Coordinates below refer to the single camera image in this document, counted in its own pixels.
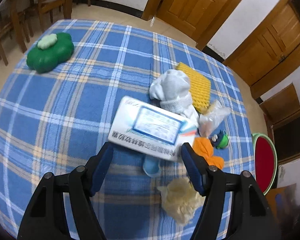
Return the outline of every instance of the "white cardboard box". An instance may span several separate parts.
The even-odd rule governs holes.
[[[168,161],[177,161],[180,146],[194,141],[197,127],[190,119],[156,106],[123,97],[108,140]]]

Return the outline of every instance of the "yellow sponge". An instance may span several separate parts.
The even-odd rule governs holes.
[[[177,65],[176,69],[183,71],[190,78],[192,104],[199,113],[204,114],[210,102],[210,80],[182,62]]]

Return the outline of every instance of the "red seat cushion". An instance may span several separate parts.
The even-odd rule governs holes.
[[[274,154],[271,145],[263,137],[258,137],[256,141],[255,165],[257,184],[265,192],[274,173]]]

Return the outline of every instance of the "green rim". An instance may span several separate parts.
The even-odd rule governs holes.
[[[272,184],[274,182],[274,178],[275,178],[275,175],[277,173],[278,159],[277,159],[277,152],[275,150],[273,142],[271,141],[271,139],[268,136],[266,136],[263,133],[253,133],[252,134],[253,154],[255,154],[255,152],[256,152],[256,142],[257,142],[257,139],[259,137],[262,137],[262,138],[264,138],[268,141],[268,143],[271,146],[273,157],[274,157],[274,172],[272,174],[272,178],[271,178],[269,186],[267,187],[267,189],[263,193],[263,195],[265,195],[265,194],[268,193],[268,191],[270,190],[270,188],[272,187]]]

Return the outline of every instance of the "tablecloth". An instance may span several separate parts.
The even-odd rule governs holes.
[[[44,173],[70,172],[98,153],[121,98],[150,102],[153,80],[179,62],[211,80],[211,102],[218,99],[231,114],[225,129],[231,144],[214,154],[223,171],[254,174],[250,128],[231,71],[212,57],[164,35],[90,20],[61,20],[47,33],[71,34],[70,60],[50,73],[36,74],[26,56],[16,65],[0,93],[0,223],[14,237],[27,204]],[[182,227],[161,208],[158,186],[186,176],[184,165],[162,161],[156,179],[142,170],[144,155],[116,146],[105,181],[92,204],[107,239],[185,239],[199,218]],[[218,239],[225,236],[231,194],[226,194]],[[65,194],[71,236],[78,239]]]

